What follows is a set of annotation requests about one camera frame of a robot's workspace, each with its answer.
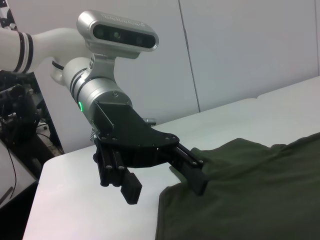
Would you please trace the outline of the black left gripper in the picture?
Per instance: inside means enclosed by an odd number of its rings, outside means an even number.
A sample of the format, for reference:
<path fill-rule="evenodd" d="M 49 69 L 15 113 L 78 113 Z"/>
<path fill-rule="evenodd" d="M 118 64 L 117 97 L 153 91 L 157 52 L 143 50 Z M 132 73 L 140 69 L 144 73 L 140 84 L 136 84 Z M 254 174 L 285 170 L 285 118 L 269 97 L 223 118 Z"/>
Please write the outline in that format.
<path fill-rule="evenodd" d="M 138 203 L 142 184 L 128 168 L 149 168 L 166 163 L 160 156 L 179 145 L 179 138 L 149 126 L 129 105 L 97 103 L 93 124 L 100 185 L 120 187 L 129 205 Z"/>

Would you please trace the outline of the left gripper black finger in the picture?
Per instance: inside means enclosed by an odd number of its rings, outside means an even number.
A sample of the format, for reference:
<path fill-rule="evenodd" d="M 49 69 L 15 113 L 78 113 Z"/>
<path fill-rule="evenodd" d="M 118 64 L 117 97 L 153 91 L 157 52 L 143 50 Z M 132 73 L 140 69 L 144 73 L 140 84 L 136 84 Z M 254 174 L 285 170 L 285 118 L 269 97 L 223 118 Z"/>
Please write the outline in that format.
<path fill-rule="evenodd" d="M 202 172 L 204 162 L 180 143 L 168 150 L 169 163 L 187 181 L 197 196 L 202 196 L 208 184 L 208 178 Z"/>

